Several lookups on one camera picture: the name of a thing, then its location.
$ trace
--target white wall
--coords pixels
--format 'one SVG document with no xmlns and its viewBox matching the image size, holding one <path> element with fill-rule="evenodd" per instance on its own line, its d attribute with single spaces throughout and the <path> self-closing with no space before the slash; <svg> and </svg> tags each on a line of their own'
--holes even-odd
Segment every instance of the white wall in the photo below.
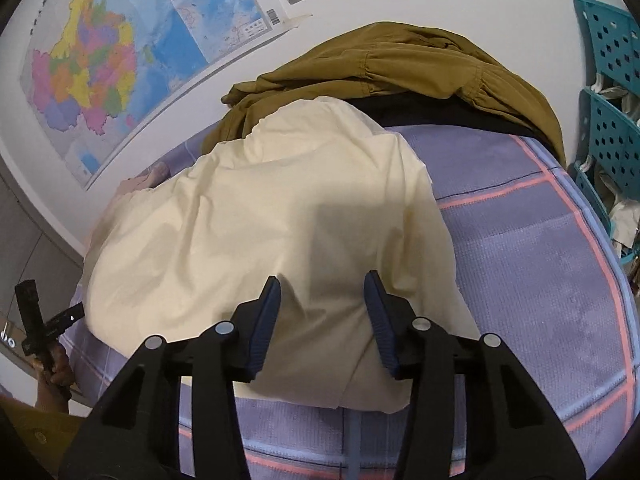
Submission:
<svg viewBox="0 0 640 480">
<path fill-rule="evenodd" d="M 38 381 L 12 363 L 4 354 L 0 354 L 0 384 L 12 394 L 14 399 L 35 406 L 38 393 Z M 91 409 L 74 400 L 69 402 L 71 415 L 87 416 Z"/>
<path fill-rule="evenodd" d="M 279 40 L 236 61 L 155 118 L 84 192 L 56 155 L 18 83 L 29 30 L 42 0 L 24 0 L 0 38 L 0 155 L 28 197 L 79 252 L 117 183 L 217 121 L 230 86 L 254 79 L 324 40 L 380 20 L 447 28 L 468 37 L 541 90 L 562 124 L 568 160 L 577 146 L 584 53 L 573 0 L 303 0 L 289 15 L 312 13 Z M 601 0 L 623 7 L 621 0 Z"/>
</svg>

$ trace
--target yellow clothing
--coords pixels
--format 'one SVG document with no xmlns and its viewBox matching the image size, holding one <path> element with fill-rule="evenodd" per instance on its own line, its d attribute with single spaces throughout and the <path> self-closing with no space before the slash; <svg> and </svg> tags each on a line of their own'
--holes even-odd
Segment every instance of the yellow clothing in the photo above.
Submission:
<svg viewBox="0 0 640 480">
<path fill-rule="evenodd" d="M 562 132 L 545 97 L 462 36 L 438 28 L 380 22 L 325 41 L 303 56 L 238 83 L 222 98 L 231 110 L 202 153 L 247 136 L 258 121 L 298 99 L 353 99 L 413 91 L 457 96 L 478 110 L 540 130 L 564 161 Z"/>
<path fill-rule="evenodd" d="M 68 413 L 42 412 L 3 396 L 0 396 L 0 408 L 40 465 L 51 474 L 58 474 L 62 456 L 84 418 Z"/>
</svg>

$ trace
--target poster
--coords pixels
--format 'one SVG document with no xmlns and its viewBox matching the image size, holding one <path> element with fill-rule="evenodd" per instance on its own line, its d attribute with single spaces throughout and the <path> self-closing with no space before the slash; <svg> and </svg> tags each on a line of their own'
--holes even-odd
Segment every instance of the poster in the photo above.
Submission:
<svg viewBox="0 0 640 480">
<path fill-rule="evenodd" d="M 278 0 L 43 0 L 20 82 L 86 189 L 172 101 L 287 23 Z"/>
</svg>

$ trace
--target pink stripe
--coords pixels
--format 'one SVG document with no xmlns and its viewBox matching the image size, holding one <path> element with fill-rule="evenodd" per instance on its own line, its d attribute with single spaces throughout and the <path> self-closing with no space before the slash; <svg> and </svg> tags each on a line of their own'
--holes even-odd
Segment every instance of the pink stripe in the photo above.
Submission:
<svg viewBox="0 0 640 480">
<path fill-rule="evenodd" d="M 626 395 L 626 386 L 624 384 L 620 386 L 617 390 L 615 390 L 615 392 L 610 393 L 604 399 L 604 402 L 596 404 L 595 406 L 591 406 L 588 410 L 581 413 L 579 418 L 576 418 L 571 422 L 568 421 L 564 425 L 564 427 L 569 432 L 577 430 L 578 428 L 584 426 L 587 422 L 592 421 L 601 413 L 606 412 L 623 395 Z"/>
<path fill-rule="evenodd" d="M 180 433 L 182 436 L 185 436 L 187 438 L 193 437 L 193 434 L 191 433 L 191 431 L 185 428 L 178 428 L 178 433 Z M 330 480 L 340 478 L 339 471 L 336 471 L 336 472 L 319 471 L 317 469 L 309 469 L 306 467 L 297 466 L 289 463 L 277 462 L 275 460 L 269 460 L 268 458 L 264 458 L 261 456 L 252 455 L 250 452 L 246 450 L 244 452 L 244 455 L 246 456 L 246 459 L 249 462 L 257 465 L 265 466 L 270 469 L 275 469 L 276 471 L 284 471 L 287 473 L 301 474 L 301 475 L 309 476 L 312 478 L 326 478 Z M 449 475 L 455 476 L 457 474 L 462 473 L 464 470 L 465 470 L 465 463 L 457 462 L 455 464 L 452 464 Z M 394 476 L 394 472 L 395 472 L 394 469 L 364 472 L 358 475 L 358 480 L 391 480 Z"/>
<path fill-rule="evenodd" d="M 539 176 L 536 178 L 532 178 L 530 180 L 524 180 L 521 182 L 516 182 L 515 184 L 511 184 L 510 186 L 505 186 L 503 188 L 497 189 L 495 191 L 491 191 L 489 193 L 478 194 L 473 196 L 467 196 L 465 198 L 460 198 L 457 200 L 451 200 L 450 202 L 439 203 L 438 207 L 441 210 L 449 209 L 450 207 L 456 207 L 459 205 L 467 205 L 473 204 L 476 202 L 482 202 L 484 200 L 489 200 L 491 198 L 496 198 L 498 196 L 504 196 L 509 194 L 512 191 L 516 191 L 517 189 L 523 189 L 526 187 L 535 186 L 536 184 L 540 184 L 541 182 L 546 182 L 548 178 L 546 176 Z"/>
<path fill-rule="evenodd" d="M 562 189 L 562 187 L 558 184 L 556 179 L 550 173 L 548 168 L 538 160 L 536 155 L 529 149 L 527 144 L 516 136 L 510 136 L 521 148 L 522 151 L 531 159 L 533 162 L 540 168 L 542 173 L 548 177 L 551 186 L 556 190 L 558 196 L 562 199 L 562 201 L 566 204 L 570 211 L 574 214 L 575 221 L 584 234 L 584 237 L 587 239 L 591 247 L 591 251 L 593 251 L 594 256 L 604 274 L 605 279 L 607 280 L 607 285 L 609 285 L 609 291 L 611 293 L 611 297 L 613 298 L 613 302 L 616 307 L 616 317 L 618 318 L 618 329 L 620 330 L 620 341 L 622 343 L 622 355 L 625 361 L 625 373 L 626 373 L 626 381 L 624 386 L 624 392 L 626 393 L 626 416 L 625 416 L 625 434 L 628 429 L 631 427 L 632 419 L 633 419 L 633 401 L 634 401 L 634 374 L 633 374 L 633 364 L 631 359 L 631 348 L 629 345 L 629 334 L 626 328 L 626 320 L 625 320 L 625 311 L 622 305 L 622 299 L 620 298 L 620 294 L 618 291 L 618 286 L 616 285 L 615 277 L 606 262 L 602 251 L 598 245 L 598 242 L 593 236 L 593 233 L 587 226 L 584 218 L 580 210 L 575 205 L 574 201 L 567 195 L 567 193 Z"/>
</svg>

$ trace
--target bed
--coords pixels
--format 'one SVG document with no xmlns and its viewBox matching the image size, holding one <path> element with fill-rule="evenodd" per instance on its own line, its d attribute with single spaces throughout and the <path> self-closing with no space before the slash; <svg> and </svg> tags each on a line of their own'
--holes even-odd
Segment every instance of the bed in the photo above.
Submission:
<svg viewBox="0 0 640 480">
<path fill-rule="evenodd" d="M 481 332 L 498 333 L 522 361 L 591 475 L 640 410 L 638 317 L 606 232 L 536 140 L 460 126 L 392 130 L 428 167 L 454 243 L 458 285 Z M 162 157 L 171 174 L 194 163 L 205 134 Z M 78 288 L 72 303 L 81 296 Z M 124 357 L 82 321 L 61 342 L 80 389 L 95 402 Z M 391 478 L 406 420 L 405 412 L 246 399 L 238 399 L 238 416 L 254 480 Z M 452 474 L 464 469 L 464 434 L 461 394 Z M 193 475 L 190 389 L 184 385 L 180 466 Z"/>
</svg>

